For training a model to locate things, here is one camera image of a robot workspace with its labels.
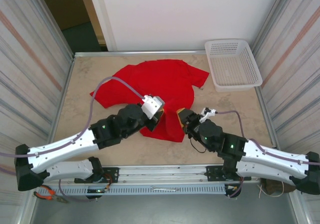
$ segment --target pliers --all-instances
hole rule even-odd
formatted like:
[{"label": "pliers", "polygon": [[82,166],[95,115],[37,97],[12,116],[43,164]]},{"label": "pliers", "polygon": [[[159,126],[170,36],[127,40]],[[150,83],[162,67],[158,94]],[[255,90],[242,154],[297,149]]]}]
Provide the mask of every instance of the pliers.
[{"label": "pliers", "polygon": [[49,192],[50,196],[42,196],[37,192],[33,192],[33,195],[35,195],[37,198],[43,199],[43,200],[50,200],[50,201],[54,200],[60,203],[68,203],[68,201],[63,197],[57,196],[56,192],[52,190],[51,187],[48,187],[46,185],[41,185],[40,188],[45,188]]}]

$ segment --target wire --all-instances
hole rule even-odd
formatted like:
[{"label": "wire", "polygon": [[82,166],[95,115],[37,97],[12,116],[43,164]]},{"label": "wire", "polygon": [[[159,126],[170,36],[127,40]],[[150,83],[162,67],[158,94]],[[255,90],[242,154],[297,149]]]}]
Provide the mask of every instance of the wire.
[{"label": "wire", "polygon": [[279,156],[277,154],[274,153],[270,153],[267,150],[263,149],[262,146],[253,138],[249,139],[251,141],[253,141],[253,143],[256,145],[257,148],[260,149],[260,151],[262,151],[264,154],[267,154],[269,156],[272,156],[274,158],[279,158],[281,160],[285,160],[285,161],[290,161],[290,162],[294,162],[294,163],[298,163],[298,164],[308,164],[308,165],[315,165],[315,166],[320,166],[320,163],[315,163],[315,162],[306,162],[306,161],[302,161],[302,160],[296,160],[296,159],[291,159],[291,158],[285,158],[282,156]]},{"label": "wire", "polygon": [[65,199],[68,199],[69,201],[75,201],[77,203],[89,203],[89,202],[92,202],[94,201],[94,199],[78,199],[78,198],[74,198],[74,197],[70,197],[70,196],[67,196],[63,191],[62,191],[62,188],[61,188],[61,179],[59,180],[59,191],[60,193],[62,194],[62,196],[65,197]]},{"label": "wire", "polygon": [[109,190],[110,185],[112,184],[112,176],[111,176],[109,173],[105,173],[105,174],[104,174],[104,177],[105,177],[105,179],[107,179],[107,180],[108,180],[108,178],[109,178],[109,183],[108,183],[108,185],[105,187],[105,190]]},{"label": "wire", "polygon": [[12,176],[16,175],[15,172],[9,171],[6,168],[3,168],[1,165],[0,165],[0,171],[3,172],[3,173],[6,173],[6,174],[12,175]]},{"label": "wire", "polygon": [[272,197],[272,198],[278,198],[285,192],[285,185],[283,182],[282,182],[282,193],[279,195],[276,195],[276,196],[271,196],[271,195],[265,193],[264,190],[262,190],[262,184],[260,186],[259,185],[257,185],[257,186],[258,186],[258,188],[260,188],[259,199],[260,199],[261,192],[263,192],[264,194],[266,194],[267,196]]},{"label": "wire", "polygon": [[192,144],[191,139],[190,139],[190,143],[191,143],[191,146],[192,146],[194,149],[196,149],[196,151],[197,151],[198,153],[205,153],[206,150],[207,150],[207,149],[205,149],[203,152],[200,152],[200,151]]},{"label": "wire", "polygon": [[90,101],[90,111],[89,111],[89,117],[88,117],[88,120],[84,126],[84,128],[81,130],[81,132],[74,138],[72,139],[71,141],[57,147],[57,148],[52,148],[52,149],[49,149],[49,150],[46,150],[46,151],[43,151],[43,152],[38,152],[38,154],[20,154],[20,155],[17,155],[17,154],[9,154],[9,153],[2,153],[0,152],[0,156],[3,156],[3,157],[10,157],[10,158],[28,158],[28,157],[35,157],[37,155],[41,155],[41,154],[46,154],[46,153],[51,153],[51,152],[54,152],[54,151],[57,151],[57,150],[60,150],[62,148],[65,148],[67,147],[68,145],[74,143],[76,140],[78,140],[84,133],[85,131],[88,129],[89,125],[90,125],[90,121],[91,121],[91,118],[92,118],[92,112],[93,112],[93,101],[95,100],[95,97],[96,97],[96,93],[98,91],[98,89],[101,87],[101,85],[103,85],[106,81],[110,80],[110,79],[114,79],[122,84],[124,84],[128,89],[130,89],[133,93],[135,93],[140,99],[144,99],[144,97],[139,94],[134,88],[132,88],[129,84],[127,84],[126,82],[124,82],[122,79],[118,78],[118,77],[107,77],[107,78],[104,78],[98,85],[97,87],[95,88],[94,90],[94,94],[92,95],[92,98],[91,98],[91,101]]},{"label": "wire", "polygon": [[239,124],[240,124],[240,129],[241,129],[241,134],[242,137],[245,137],[245,133],[244,133],[244,128],[242,126],[242,121],[241,121],[241,117],[238,111],[236,110],[230,110],[230,111],[226,111],[226,112],[215,112],[216,114],[227,114],[227,113],[236,113],[236,115],[238,116],[239,119]]},{"label": "wire", "polygon": [[242,178],[241,181],[240,181],[240,186],[237,188],[237,190],[234,193],[232,193],[231,195],[228,195],[228,198],[232,198],[235,194],[240,192],[240,190],[241,190],[241,188],[242,188],[242,186],[244,184],[244,181],[245,181],[245,179]]}]

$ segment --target white plastic basket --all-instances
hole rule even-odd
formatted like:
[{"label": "white plastic basket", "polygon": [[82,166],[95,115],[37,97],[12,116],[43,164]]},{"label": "white plastic basket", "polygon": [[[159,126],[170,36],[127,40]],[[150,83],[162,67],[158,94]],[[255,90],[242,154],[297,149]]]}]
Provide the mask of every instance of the white plastic basket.
[{"label": "white plastic basket", "polygon": [[258,66],[246,41],[220,39],[206,42],[205,47],[217,92],[245,91],[262,84]]}]

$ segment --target floor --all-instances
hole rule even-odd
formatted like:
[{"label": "floor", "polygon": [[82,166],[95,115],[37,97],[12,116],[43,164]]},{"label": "floor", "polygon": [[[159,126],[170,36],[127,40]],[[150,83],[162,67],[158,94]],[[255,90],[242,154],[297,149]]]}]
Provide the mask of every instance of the floor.
[{"label": "floor", "polygon": [[62,30],[73,53],[101,52],[101,47],[94,32],[91,22]]},{"label": "floor", "polygon": [[224,195],[109,196],[92,203],[38,200],[32,224],[295,224],[289,196],[261,196],[246,184]]}]

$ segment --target beige tabletop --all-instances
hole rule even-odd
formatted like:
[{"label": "beige tabletop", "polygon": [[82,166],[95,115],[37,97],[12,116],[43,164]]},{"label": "beige tabletop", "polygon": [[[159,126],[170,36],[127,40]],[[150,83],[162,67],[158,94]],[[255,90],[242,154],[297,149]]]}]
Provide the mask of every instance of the beige tabletop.
[{"label": "beige tabletop", "polygon": [[[55,140],[71,136],[83,128],[89,114],[89,103],[92,92],[105,77],[112,76],[128,64],[139,64],[146,60],[181,59],[194,67],[210,72],[205,55],[152,55],[152,56],[105,56],[78,57],[75,60],[61,117],[57,126]],[[242,118],[244,134],[255,138],[264,146],[271,146],[271,141],[260,109],[255,89],[245,92],[215,91],[211,76],[202,89],[193,87],[194,112],[201,112],[204,107],[217,111],[237,110]],[[98,102],[93,104],[91,123],[116,114],[125,105],[116,105],[104,109]],[[241,135],[236,114],[224,114],[211,117],[224,132]],[[204,147],[193,144],[201,151]],[[187,137],[182,143],[157,140],[142,136],[140,133],[122,140],[118,145],[104,148],[98,152],[85,153],[73,160],[82,160],[90,156],[98,157],[103,165],[175,165],[175,164],[214,164],[223,163],[216,153],[198,153],[190,145]]]}]

